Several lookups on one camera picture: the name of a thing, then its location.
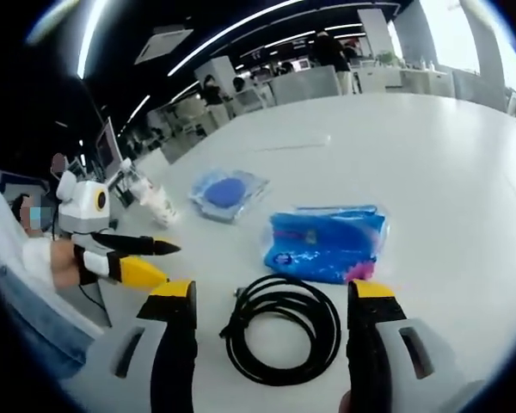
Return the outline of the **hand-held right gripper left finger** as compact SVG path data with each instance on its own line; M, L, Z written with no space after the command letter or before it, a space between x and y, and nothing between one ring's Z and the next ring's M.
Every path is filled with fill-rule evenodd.
M89 351L91 412L192 412L196 284L168 281Z

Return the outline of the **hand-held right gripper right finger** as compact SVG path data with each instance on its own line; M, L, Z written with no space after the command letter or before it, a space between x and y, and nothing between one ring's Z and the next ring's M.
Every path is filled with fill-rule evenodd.
M442 412L455 396L451 347L387 286L350 281L347 328L353 412Z

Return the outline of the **person's left hand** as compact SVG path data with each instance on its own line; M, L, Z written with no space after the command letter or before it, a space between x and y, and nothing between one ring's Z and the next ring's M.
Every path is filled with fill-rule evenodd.
M80 274L75 257L75 244L67 239L52 241L51 271L56 288L73 287L80 284Z

